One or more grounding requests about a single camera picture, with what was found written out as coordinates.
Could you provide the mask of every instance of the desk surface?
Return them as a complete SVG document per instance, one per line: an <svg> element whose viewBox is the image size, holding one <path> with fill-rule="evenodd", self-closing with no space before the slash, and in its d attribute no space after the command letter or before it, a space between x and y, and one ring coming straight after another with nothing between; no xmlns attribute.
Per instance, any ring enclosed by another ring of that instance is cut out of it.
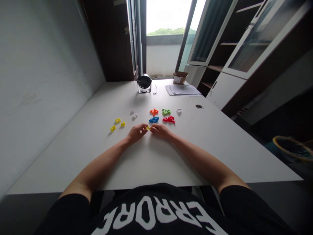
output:
<svg viewBox="0 0 313 235"><path fill-rule="evenodd" d="M230 120L203 96L169 96L164 85L152 81L149 94L139 94L136 82L105 83L67 124L46 150L12 186L8 194L62 192L94 158L126 137L131 127L148 123L153 108L170 109L176 124L165 123L175 134L211 153L247 183L301 178ZM138 117L133 120L130 111ZM111 133L116 118L126 127ZM148 132L121 156L102 189L130 189L166 182L175 186L208 184L182 153Z"/></svg>

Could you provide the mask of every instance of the green puzzle piece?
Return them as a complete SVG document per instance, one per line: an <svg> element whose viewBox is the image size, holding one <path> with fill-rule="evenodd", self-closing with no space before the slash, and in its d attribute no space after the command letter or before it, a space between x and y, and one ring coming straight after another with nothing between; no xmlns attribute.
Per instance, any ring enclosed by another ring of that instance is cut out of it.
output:
<svg viewBox="0 0 313 235"><path fill-rule="evenodd" d="M169 109L162 109L163 115L171 114Z"/></svg>

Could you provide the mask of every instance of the fan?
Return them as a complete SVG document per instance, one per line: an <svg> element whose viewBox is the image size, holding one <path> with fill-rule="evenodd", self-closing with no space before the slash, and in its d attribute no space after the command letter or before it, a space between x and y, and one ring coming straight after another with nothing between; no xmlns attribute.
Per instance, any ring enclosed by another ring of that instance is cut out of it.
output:
<svg viewBox="0 0 313 235"><path fill-rule="evenodd" d="M137 88L139 93L149 93L151 92L152 80L148 74L142 74L137 79Z"/></svg>

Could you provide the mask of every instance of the blue puzzle piece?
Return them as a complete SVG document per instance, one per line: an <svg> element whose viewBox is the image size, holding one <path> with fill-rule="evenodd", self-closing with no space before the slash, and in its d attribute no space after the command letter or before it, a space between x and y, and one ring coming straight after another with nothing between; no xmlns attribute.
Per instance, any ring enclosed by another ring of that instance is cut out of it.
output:
<svg viewBox="0 0 313 235"><path fill-rule="evenodd" d="M159 120L159 117L153 117L149 120L150 123L157 123Z"/></svg>

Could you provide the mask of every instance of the hand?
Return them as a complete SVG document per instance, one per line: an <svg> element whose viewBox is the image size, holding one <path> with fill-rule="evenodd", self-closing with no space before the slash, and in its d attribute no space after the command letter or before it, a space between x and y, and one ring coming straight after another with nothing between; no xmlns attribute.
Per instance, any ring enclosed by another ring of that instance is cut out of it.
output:
<svg viewBox="0 0 313 235"><path fill-rule="evenodd" d="M140 140L147 132L146 127L148 124L139 124L130 129L128 136L125 138L129 144L134 144L138 140Z"/></svg>
<svg viewBox="0 0 313 235"><path fill-rule="evenodd" d="M167 129L167 127L163 124L153 124L151 126L151 130L155 132L157 136L163 139L170 140L172 138L173 133L170 132L170 130Z"/></svg>

